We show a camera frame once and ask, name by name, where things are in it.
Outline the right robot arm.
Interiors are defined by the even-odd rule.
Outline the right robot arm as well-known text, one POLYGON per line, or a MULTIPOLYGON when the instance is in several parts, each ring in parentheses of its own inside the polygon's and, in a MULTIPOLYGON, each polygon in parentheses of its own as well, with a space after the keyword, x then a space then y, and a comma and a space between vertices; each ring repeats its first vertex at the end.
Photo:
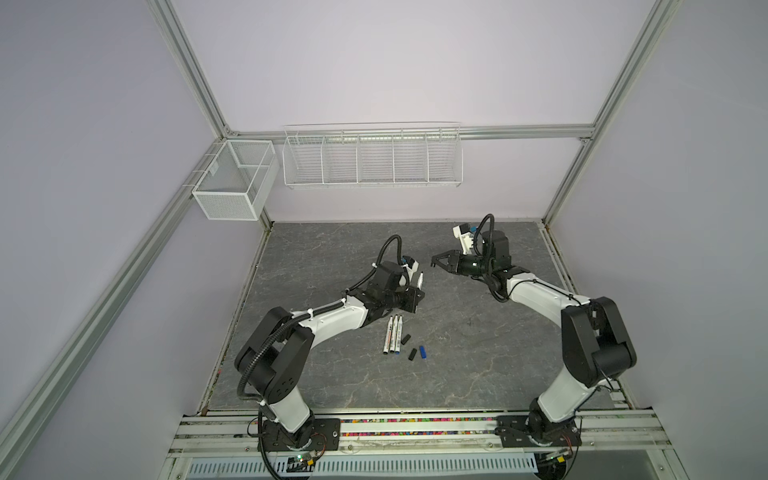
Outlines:
POLYGON ((479 225, 453 228, 460 247, 434 255, 431 265, 484 284, 499 303, 524 305, 552 321, 561 332, 563 367, 532 401, 527 428, 544 437, 569 429, 576 412, 600 387, 637 364, 637 354, 615 301, 587 297, 546 282, 516 265, 506 234, 489 213, 479 225))

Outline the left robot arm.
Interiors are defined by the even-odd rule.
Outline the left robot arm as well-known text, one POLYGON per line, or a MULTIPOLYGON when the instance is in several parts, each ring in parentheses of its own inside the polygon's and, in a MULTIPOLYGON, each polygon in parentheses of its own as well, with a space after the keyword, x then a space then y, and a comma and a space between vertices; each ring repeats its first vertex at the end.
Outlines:
POLYGON ((414 313, 425 297, 418 262, 402 246, 400 235, 390 236, 371 270, 338 300, 303 311, 270 309, 235 357, 237 397, 256 402, 290 435, 307 430, 313 412, 298 383, 312 349, 398 311, 414 313))

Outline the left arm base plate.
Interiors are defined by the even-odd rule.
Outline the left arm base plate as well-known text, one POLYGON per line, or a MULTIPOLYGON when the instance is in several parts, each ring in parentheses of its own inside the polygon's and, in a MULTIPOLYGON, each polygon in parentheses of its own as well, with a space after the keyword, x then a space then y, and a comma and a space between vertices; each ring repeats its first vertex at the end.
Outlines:
POLYGON ((341 440, 341 419, 311 417, 299 429, 288 432, 277 422, 264 420, 258 437, 267 452, 337 451, 341 440))

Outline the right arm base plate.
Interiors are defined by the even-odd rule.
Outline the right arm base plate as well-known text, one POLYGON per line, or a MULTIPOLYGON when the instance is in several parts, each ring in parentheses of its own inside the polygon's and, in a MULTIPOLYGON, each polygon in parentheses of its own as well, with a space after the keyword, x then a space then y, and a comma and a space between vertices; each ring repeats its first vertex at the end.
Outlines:
POLYGON ((580 429, 574 418, 553 423, 537 412, 499 416, 494 434, 501 439, 504 448, 582 445, 580 429))

